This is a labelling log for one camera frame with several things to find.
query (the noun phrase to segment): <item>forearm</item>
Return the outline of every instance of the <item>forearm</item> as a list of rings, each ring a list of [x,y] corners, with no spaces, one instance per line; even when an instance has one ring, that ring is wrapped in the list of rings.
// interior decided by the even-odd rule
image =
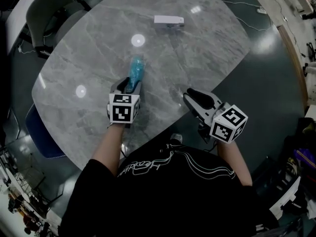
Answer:
[[[118,172],[124,127],[125,124],[111,125],[92,157],[105,165],[114,176]]]
[[[235,141],[231,144],[218,142],[218,156],[226,161],[238,176],[243,186],[252,186],[252,179],[248,167]]]

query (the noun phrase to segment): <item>chair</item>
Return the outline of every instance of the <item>chair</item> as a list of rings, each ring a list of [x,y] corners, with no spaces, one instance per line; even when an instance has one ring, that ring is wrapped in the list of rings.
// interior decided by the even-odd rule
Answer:
[[[80,3],[84,10],[79,10],[67,18],[64,6],[73,2]],[[34,0],[26,13],[26,22],[38,56],[47,59],[63,36],[90,9],[84,0]],[[53,29],[45,31],[53,17],[57,17],[59,22]],[[46,46],[44,36],[53,32],[57,32],[54,45]]]
[[[316,49],[314,49],[313,44],[311,42],[307,43],[306,46],[309,47],[308,55],[301,53],[301,55],[305,58],[308,57],[311,61],[316,61]]]
[[[39,113],[33,104],[25,118],[26,128],[38,148],[39,152],[46,158],[65,157],[64,152],[59,148],[47,131]]]

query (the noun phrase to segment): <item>gray marble tabletop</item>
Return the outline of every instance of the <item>gray marble tabletop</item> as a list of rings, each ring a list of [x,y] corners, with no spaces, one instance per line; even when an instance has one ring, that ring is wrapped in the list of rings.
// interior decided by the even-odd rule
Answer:
[[[154,15],[183,17],[185,26],[157,29]],[[129,152],[188,111],[188,87],[212,91],[248,51],[247,34],[221,0],[103,0],[56,46],[32,96],[53,139],[83,169],[109,124],[110,87],[128,76],[132,57],[146,65],[141,109],[123,136]]]

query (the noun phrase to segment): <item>white device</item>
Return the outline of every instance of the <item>white device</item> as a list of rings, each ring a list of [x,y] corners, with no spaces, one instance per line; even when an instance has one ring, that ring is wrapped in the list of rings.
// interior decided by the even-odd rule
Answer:
[[[189,88],[183,101],[200,120],[198,133],[208,143],[214,137],[231,143],[243,131],[248,117],[236,105],[230,106],[213,93]]]
[[[260,14],[267,14],[266,10],[263,7],[260,7],[259,9],[257,9],[257,12]]]
[[[155,15],[154,24],[161,28],[181,28],[184,27],[184,18],[178,16]]]

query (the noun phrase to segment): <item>blue plastic bottle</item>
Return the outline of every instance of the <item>blue plastic bottle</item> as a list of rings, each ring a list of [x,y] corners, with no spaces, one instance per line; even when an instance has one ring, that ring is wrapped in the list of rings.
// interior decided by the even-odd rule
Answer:
[[[132,59],[129,71],[129,81],[125,88],[126,93],[132,93],[135,90],[138,81],[141,81],[144,76],[144,62],[140,57]]]

